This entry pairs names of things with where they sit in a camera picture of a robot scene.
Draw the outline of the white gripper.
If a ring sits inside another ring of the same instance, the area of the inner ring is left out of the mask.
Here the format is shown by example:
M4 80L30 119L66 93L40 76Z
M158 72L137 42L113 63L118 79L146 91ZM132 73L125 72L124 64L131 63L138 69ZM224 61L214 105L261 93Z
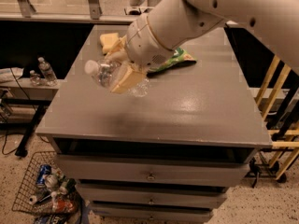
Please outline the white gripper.
M147 72L137 65L156 69L174 53L173 50L161 45L154 36L148 23L147 14L140 15L132 22L126 36L119 37L119 40L105 55L109 56L123 50L124 45L128 58L134 63L123 63L113 73L110 91L117 94L127 92L146 77Z

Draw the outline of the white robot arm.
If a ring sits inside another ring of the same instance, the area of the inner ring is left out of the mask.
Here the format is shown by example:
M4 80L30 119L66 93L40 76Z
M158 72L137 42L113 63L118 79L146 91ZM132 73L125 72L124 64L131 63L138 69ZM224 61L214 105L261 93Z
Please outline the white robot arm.
M162 0L128 27L107 59L120 66L109 90L124 93L183 43L233 21L299 74L299 0Z

